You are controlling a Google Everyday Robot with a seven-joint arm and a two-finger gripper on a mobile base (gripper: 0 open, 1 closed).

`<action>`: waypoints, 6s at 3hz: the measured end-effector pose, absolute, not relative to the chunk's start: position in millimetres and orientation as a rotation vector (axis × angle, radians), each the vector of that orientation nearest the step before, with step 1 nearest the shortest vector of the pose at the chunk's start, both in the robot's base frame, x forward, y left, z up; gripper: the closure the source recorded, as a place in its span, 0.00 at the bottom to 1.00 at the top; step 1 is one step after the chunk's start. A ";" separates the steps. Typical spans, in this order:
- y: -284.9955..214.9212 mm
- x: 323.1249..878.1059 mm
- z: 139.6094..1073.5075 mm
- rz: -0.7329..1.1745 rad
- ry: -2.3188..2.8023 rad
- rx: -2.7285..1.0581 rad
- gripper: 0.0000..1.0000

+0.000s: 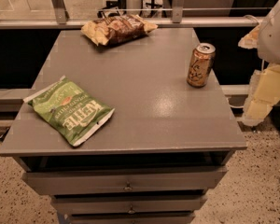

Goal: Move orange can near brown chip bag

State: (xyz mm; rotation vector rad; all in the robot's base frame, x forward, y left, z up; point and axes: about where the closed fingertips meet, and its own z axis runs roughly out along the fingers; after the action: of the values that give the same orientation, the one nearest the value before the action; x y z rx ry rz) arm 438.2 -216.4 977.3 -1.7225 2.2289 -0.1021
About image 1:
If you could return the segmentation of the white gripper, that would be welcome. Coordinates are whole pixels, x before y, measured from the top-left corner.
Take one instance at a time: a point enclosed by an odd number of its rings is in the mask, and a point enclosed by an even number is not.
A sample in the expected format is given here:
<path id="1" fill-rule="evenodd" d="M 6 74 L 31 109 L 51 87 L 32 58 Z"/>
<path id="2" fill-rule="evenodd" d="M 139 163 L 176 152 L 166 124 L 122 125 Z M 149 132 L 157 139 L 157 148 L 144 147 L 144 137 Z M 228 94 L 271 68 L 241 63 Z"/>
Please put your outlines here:
<path id="1" fill-rule="evenodd" d="M 263 71 L 254 72 L 245 99 L 242 123 L 257 126 L 280 101 L 280 0 L 261 25 L 240 39 L 238 46 L 243 49 L 258 48 L 258 56 L 270 63 Z"/>

